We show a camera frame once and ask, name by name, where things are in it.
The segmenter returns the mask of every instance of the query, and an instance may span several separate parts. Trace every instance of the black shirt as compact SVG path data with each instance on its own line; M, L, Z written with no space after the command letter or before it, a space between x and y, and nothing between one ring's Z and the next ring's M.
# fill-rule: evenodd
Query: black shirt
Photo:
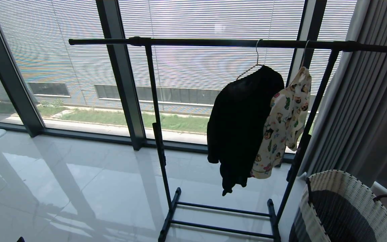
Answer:
M282 89L282 76L262 66L228 84L217 96L207 125L207 146L209 162L221 163L223 196L231 193L235 184L246 186L271 99Z

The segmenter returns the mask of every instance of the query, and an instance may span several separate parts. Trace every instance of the clothes hanger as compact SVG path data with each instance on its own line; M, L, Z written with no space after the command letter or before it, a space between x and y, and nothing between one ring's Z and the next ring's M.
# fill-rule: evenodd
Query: clothes hanger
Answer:
M262 66L262 65L259 64L259 53L258 53L258 43L259 43L259 41L261 41L261 40L262 40L262 39L259 39L259 40L256 42L256 46L255 46L255 49L256 49L256 65L250 67L247 71L245 71L245 72L243 72L241 75L239 75L239 76L237 77L237 80L238 80L242 75L244 75L244 74L246 74L248 71L252 70L254 67L256 67L256 66Z
M305 47L304 47L304 52L302 53L302 59L301 59L301 67L300 69L304 66L304 57L305 57L305 50L307 49L307 45L308 45L308 42L310 40L307 40L307 43L305 43Z

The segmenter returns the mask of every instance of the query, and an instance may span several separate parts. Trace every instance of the wicker basket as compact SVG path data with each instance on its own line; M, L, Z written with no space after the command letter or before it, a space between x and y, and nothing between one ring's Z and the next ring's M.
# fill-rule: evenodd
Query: wicker basket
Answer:
M307 178L290 242L387 242L387 210L349 173L328 170Z

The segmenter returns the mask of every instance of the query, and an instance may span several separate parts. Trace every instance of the gray curtain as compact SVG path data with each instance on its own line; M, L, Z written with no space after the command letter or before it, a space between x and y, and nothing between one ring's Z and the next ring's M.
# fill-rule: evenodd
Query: gray curtain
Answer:
M387 0L358 1L347 40L387 46ZM300 172L345 170L387 188L387 54L342 55Z

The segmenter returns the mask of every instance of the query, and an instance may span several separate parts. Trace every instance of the clothes rack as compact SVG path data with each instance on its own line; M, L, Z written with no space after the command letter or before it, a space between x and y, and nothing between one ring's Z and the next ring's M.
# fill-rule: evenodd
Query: clothes rack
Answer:
M309 41L308 48L311 49L330 49L331 53L329 55L327 67L324 72L324 76L322 77L321 84L319 86L316 98L314 100L313 106L310 111L310 115L305 124L304 132L302 134L302 138L298 145L297 152L294 157L293 164L288 172L288 176L286 180L288 181L288 185L286 187L284 196L282 198L281 205L278 209L277 214L275 213L273 200L269 199L267 202L268 213L258 213L252 211L238 210L238 209L230 209L230 208L221 208L209 205L201 205L194 204L189 202L180 202L181 188L178 187L173 199L171 199L171 194L168 186L168 179L166 176L166 158L165 151L163 145L162 138L162 129L161 122L159 116L159 106L158 106L158 97L157 97L157 89L156 89L156 80L155 80L155 70L152 60L152 46L232 46L232 47L267 47L267 48L304 48L307 44L307 41L298 41L298 40L227 40L227 39L158 39L158 38L144 38L144 37L131 37L128 39L70 39L70 45L79 45L79 44L130 44L134 46L145 46L146 48L146 56L147 63L149 67L149 75L150 75L150 83L152 86L152 97L153 97L153 105L155 109L155 117L156 122L153 123L153 131L155 133L155 140L157 146L157 152L160 162L160 167L162 171L162 177L165 187L166 199L168 202L168 213L166 219L164 221L162 230L160 232L158 242L163 242L166 239L167 233L169 231L169 227L171 224L179 224L191 227L198 227L209 230L218 230L229 233L238 233L249 236L257 236L263 238L273 239L275 242L281 241L280 234L278 232L278 222L282 217L282 213L284 211L286 202L289 198L289 194L295 182L297 172L301 166L301 162L305 155L305 151L309 144L311 136L308 134L310 128L313 124L314 117L318 110L319 104L321 102L322 96L324 95L325 88L327 86L329 77L331 75L334 64L337 60L338 54L340 51L352 52L352 51L373 51L373 52L384 52L387 53L387 46L377 46L377 45L369 45L369 44L361 44L354 41ZM233 213L244 213L256 216L263 216L270 219L271 223L271 231L272 234L262 234L262 233L254 233L249 231L242 230L233 230L228 228L214 227L204 224L195 224L184 221L178 221L173 219L173 215L177 208L177 205L191 206L197 208L206 208L211 210L221 210L228 211Z

